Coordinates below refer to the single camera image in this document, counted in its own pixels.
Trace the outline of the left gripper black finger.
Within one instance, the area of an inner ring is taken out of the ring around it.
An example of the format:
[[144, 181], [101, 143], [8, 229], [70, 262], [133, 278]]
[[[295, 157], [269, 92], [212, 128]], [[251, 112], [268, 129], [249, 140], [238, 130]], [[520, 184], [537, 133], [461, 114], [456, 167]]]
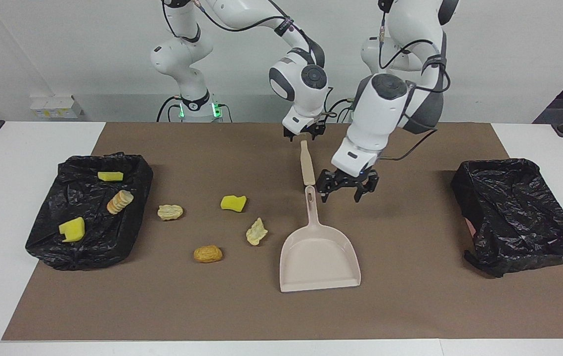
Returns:
[[320, 194], [322, 203], [326, 203], [333, 187], [335, 174], [331, 171], [321, 171], [316, 179], [316, 190]]
[[359, 203], [362, 196], [368, 192], [374, 192], [379, 181], [377, 171], [362, 171], [355, 179], [356, 192], [354, 194], [354, 201]]

